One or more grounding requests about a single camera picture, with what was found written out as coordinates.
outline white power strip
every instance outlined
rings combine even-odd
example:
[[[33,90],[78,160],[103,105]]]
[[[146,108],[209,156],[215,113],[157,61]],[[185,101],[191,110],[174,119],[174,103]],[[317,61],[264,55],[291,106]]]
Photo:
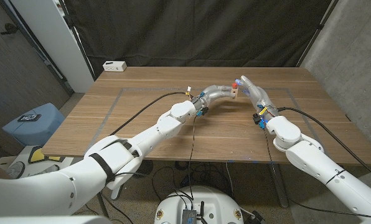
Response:
[[[106,61],[103,64],[104,71],[108,72],[123,72],[126,69],[126,62]]]

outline black tape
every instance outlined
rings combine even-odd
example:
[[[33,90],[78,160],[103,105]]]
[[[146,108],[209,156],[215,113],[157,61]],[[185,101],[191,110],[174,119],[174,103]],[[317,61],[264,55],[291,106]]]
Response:
[[[100,155],[98,155],[97,153],[93,153],[93,154],[90,155],[90,157],[95,159],[97,161],[97,163],[101,166],[101,168],[103,168],[103,170],[106,174],[105,184],[107,184],[107,183],[109,183],[109,182],[111,182],[112,180],[115,179],[115,175],[114,175],[114,173],[112,173],[112,170],[111,170],[110,166],[105,162],[105,160]]]

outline black curtain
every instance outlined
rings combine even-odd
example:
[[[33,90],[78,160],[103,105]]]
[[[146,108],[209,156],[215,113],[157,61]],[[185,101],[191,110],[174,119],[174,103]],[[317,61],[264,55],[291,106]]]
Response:
[[[128,66],[294,67],[331,0],[66,0],[99,75]]]

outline black strap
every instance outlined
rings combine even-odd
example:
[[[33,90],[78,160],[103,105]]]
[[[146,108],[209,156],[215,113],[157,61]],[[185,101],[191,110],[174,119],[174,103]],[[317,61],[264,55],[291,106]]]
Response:
[[[107,183],[109,183],[109,182],[111,182],[112,180],[115,179],[115,175],[114,175],[114,173],[112,173],[112,170],[111,170],[110,166],[105,162],[105,160],[100,155],[98,155],[97,153],[93,153],[93,154],[90,155],[90,157],[95,159],[97,161],[97,163],[101,166],[101,168],[103,168],[103,170],[106,174],[105,184],[107,184]]]
[[[325,185],[327,185],[327,184],[328,184],[331,180],[333,180],[337,175],[343,173],[343,171],[345,171],[345,170],[342,170],[342,171],[338,172],[335,176],[333,176],[331,179],[329,179]]]

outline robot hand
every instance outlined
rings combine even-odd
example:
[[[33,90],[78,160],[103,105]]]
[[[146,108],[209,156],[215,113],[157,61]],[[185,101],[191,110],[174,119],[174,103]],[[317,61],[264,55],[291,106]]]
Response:
[[[267,121],[279,115],[277,108],[275,107],[274,103],[271,102],[264,89],[255,86],[245,76],[241,76],[241,79],[237,79],[235,80],[235,82],[247,89],[243,90],[243,92],[247,96],[249,96],[250,100],[252,101],[252,105],[256,109],[257,113],[261,113],[261,116],[267,119]]]

